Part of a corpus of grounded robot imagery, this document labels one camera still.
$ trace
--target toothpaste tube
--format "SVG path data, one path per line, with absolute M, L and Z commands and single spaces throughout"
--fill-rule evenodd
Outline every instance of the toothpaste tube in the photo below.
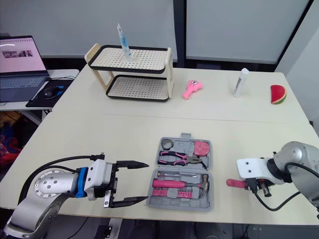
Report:
M 241 96 L 241 93 L 243 91 L 244 84 L 245 84 L 245 81 L 246 81 L 246 79 L 248 77 L 248 74 L 249 74 L 249 70 L 247 70 L 246 68 L 243 68 L 241 70 L 239 79 L 237 81 L 236 87 L 235 87 L 234 92 L 233 92 L 233 96 L 234 97 L 240 97 Z
M 126 42 L 124 33 L 123 33 L 119 23 L 117 25 L 117 29 L 118 29 L 118 33 L 119 33 L 120 42 L 121 42 L 121 46 L 122 46 L 122 49 L 123 49 L 124 57 L 125 57 L 125 59 L 127 61 L 132 61 L 133 58 L 132 58 L 132 54 L 131 54 L 130 48 L 129 48 L 127 42 Z

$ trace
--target tool kit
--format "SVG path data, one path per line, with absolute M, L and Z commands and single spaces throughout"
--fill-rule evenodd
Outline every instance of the tool kit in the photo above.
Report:
M 147 205 L 154 208 L 205 211 L 213 208 L 212 145 L 209 140 L 164 137 L 157 152 Z

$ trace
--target perforated shelf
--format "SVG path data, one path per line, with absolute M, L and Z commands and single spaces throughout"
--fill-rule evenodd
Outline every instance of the perforated shelf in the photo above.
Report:
M 93 56 L 89 66 L 94 70 L 161 74 L 165 70 L 166 48 L 130 46 L 132 62 L 126 61 L 121 46 L 105 45 Z
M 117 75 L 106 95 L 116 99 L 166 101 L 167 82 L 160 77 Z

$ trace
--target white bottle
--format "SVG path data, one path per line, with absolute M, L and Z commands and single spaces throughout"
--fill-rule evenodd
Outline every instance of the white bottle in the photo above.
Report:
M 240 73 L 240 76 L 239 76 L 239 79 L 237 81 L 237 85 L 234 89 L 234 92 L 233 92 L 233 96 L 234 97 L 240 97 L 242 91 L 243 91 L 243 88 L 244 88 L 244 84 L 245 84 L 245 81 L 247 79 L 247 76 L 249 75 L 249 70 L 247 70 L 246 68 L 243 68 L 241 70 L 241 73 Z

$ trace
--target pink water gun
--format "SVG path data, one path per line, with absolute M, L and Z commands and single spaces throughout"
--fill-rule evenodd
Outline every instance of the pink water gun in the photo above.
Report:
M 183 94 L 183 97 L 185 100 L 188 100 L 189 97 L 190 97 L 190 94 L 195 92 L 195 91 L 198 91 L 199 89 L 203 88 L 203 84 L 200 83 L 199 81 L 192 81 L 190 80 L 188 82 L 188 85 L 187 85 L 187 90 L 186 92 Z

